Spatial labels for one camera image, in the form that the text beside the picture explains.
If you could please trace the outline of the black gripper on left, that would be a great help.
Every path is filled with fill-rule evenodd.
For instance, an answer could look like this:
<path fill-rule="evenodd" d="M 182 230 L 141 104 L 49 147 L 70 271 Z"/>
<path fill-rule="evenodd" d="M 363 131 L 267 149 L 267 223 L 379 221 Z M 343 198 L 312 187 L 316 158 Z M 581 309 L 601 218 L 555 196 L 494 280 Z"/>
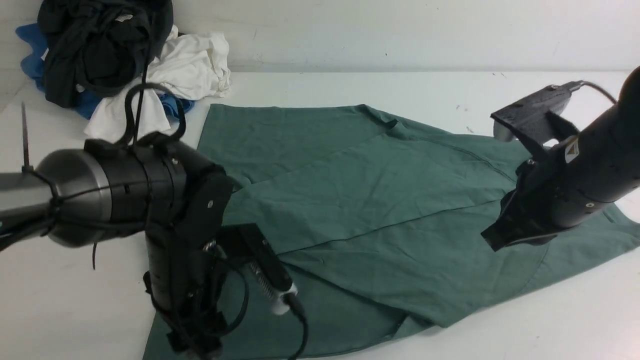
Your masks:
<path fill-rule="evenodd" d="M 177 355 L 189 354 L 199 360 L 218 360 L 222 337 L 228 323 L 218 310 L 225 277 L 207 269 L 200 276 L 181 269 L 147 271 L 143 276 L 157 316 L 167 325 L 169 348 Z"/>

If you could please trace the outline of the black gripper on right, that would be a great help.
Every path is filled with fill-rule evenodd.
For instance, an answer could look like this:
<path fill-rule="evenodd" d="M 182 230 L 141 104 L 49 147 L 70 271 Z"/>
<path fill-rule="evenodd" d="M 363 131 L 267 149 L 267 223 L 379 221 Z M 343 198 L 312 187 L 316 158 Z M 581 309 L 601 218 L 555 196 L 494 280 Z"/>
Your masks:
<path fill-rule="evenodd" d="M 481 232 L 493 251 L 520 244 L 541 246 L 566 231 L 550 214 L 557 199 L 556 182 L 565 169 L 558 159 L 528 159 L 517 167 L 515 188 L 500 201 L 496 221 Z"/>

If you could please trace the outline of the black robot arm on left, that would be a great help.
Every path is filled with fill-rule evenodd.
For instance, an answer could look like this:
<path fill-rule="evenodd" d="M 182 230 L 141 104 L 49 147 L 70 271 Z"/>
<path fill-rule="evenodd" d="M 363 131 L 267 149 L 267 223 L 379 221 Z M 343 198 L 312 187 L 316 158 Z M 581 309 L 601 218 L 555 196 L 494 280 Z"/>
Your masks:
<path fill-rule="evenodd" d="M 82 248 L 144 233 L 144 281 L 171 346 L 212 360 L 225 323 L 209 247 L 233 190 L 221 166 L 169 136 L 130 146 L 87 140 L 1 174 L 1 249 L 34 237 Z"/>

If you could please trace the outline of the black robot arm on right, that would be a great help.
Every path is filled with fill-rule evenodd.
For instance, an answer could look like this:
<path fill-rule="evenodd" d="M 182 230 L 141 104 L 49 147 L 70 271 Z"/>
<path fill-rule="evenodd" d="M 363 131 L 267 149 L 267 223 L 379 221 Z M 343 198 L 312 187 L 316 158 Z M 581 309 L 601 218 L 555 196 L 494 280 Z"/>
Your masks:
<path fill-rule="evenodd" d="M 584 86 L 602 91 L 586 80 L 548 85 L 491 114 L 494 138 L 517 139 L 530 153 L 498 218 L 481 233 L 494 251 L 546 244 L 639 187 L 639 70 L 611 107 L 579 130 L 562 111 Z"/>

